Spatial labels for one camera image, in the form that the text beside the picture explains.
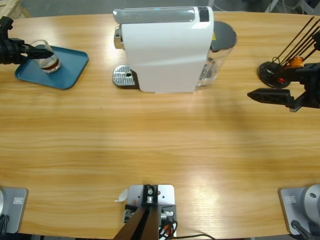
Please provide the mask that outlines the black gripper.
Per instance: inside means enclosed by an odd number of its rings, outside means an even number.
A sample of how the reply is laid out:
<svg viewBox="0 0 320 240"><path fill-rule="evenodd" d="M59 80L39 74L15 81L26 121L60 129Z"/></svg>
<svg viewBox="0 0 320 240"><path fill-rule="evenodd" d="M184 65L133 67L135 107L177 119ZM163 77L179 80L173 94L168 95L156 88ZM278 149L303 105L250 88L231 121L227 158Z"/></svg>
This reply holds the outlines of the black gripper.
<svg viewBox="0 0 320 240"><path fill-rule="evenodd" d="M27 59L47 59L53 54L52 51L45 48L25 44L25 41L19 38L0 40L0 63L4 65L24 64Z"/></svg>
<svg viewBox="0 0 320 240"><path fill-rule="evenodd" d="M294 99L288 89L258 88L247 93L252 100L273 105L283 105L291 112L300 108L320 108L320 63L307 63L300 67L284 67L274 74L274 85L289 85L291 82L300 82L305 85L305 92ZM315 82L317 86L307 84Z"/></svg>

